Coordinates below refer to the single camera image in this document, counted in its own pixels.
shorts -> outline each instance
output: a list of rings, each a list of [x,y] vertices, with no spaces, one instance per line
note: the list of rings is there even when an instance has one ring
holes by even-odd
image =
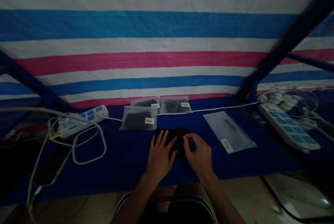
[[[114,216],[124,205],[131,192],[123,195],[116,206]],[[182,194],[174,197],[169,204],[167,213],[160,213],[157,203],[150,198],[140,217],[142,223],[216,223],[213,211],[208,202],[201,196]]]

hand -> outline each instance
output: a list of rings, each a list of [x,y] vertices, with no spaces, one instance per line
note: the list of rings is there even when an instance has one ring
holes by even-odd
[[[155,182],[157,182],[157,185],[172,169],[175,156],[177,153],[177,150],[174,151],[172,156],[170,157],[170,160],[168,160],[169,151],[174,145],[177,137],[174,137],[174,139],[172,139],[172,141],[168,144],[168,146],[165,147],[168,130],[165,132],[163,138],[161,139],[163,132],[164,131],[160,132],[155,145],[154,145],[155,135],[153,135],[152,137],[149,160],[147,162],[147,170],[145,172],[145,174],[150,179],[153,179],[155,180]]]
[[[188,138],[192,138],[196,145],[196,151],[191,152]],[[203,183],[214,175],[212,169],[212,150],[211,147],[196,133],[188,133],[183,136],[183,146],[187,160],[192,169]]]

pink stripe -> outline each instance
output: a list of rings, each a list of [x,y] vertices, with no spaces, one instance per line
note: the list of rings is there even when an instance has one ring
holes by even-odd
[[[317,87],[316,89],[314,88],[298,88],[298,90],[302,90],[302,91],[325,91],[325,90],[332,90],[333,88],[327,85],[324,85],[322,87]],[[257,91],[257,93],[265,93],[267,91],[271,91],[271,90],[259,90]],[[285,91],[286,93],[292,93],[292,92],[296,92],[294,89],[284,89],[283,91]]]
[[[206,93],[206,94],[189,94],[189,95],[178,95],[178,96],[188,96],[189,99],[207,99],[207,98],[231,97],[231,96],[234,96],[234,94],[232,93]],[[70,105],[76,109],[97,107],[100,105],[106,105],[106,106],[129,105],[130,101],[134,99],[138,99],[138,97],[85,100],[85,101],[70,103]]]
[[[306,57],[311,57],[314,59],[322,60],[322,61],[334,61],[334,49],[319,49],[319,50],[298,50],[292,51],[295,54],[300,54]],[[299,63],[298,61],[285,58],[282,60],[280,64],[295,64]]]
[[[144,52],[51,56],[15,61],[34,76],[75,71],[190,66],[255,67],[259,52]]]

person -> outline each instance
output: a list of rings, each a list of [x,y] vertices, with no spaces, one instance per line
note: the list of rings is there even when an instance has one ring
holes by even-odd
[[[150,199],[160,181],[172,169],[176,152],[170,159],[169,151],[176,141],[176,137],[165,146],[168,131],[160,132],[156,144],[153,135],[148,157],[147,170],[141,177],[132,193],[125,194],[116,207],[111,224],[118,223],[215,223],[210,204],[204,197],[194,194],[175,196],[170,202],[167,214],[159,213],[157,204]],[[191,152],[188,139],[193,139],[196,151]],[[214,208],[218,222],[245,223],[233,206],[218,177],[212,168],[212,151],[210,146],[195,133],[183,137],[186,158],[197,174],[201,187],[204,188]]]

left hand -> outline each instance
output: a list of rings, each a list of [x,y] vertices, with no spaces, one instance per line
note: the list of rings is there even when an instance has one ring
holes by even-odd
[[[170,160],[168,160],[169,151],[174,145],[177,137],[174,137],[172,141],[165,147],[168,130],[165,132],[163,138],[161,139],[163,132],[164,131],[160,132],[155,145],[154,145],[155,135],[153,135],[152,137],[149,159],[147,162],[147,170],[145,172],[145,174],[150,179],[153,179],[157,184],[159,184],[160,181],[172,169],[177,153],[177,150],[174,151],[170,157]]]

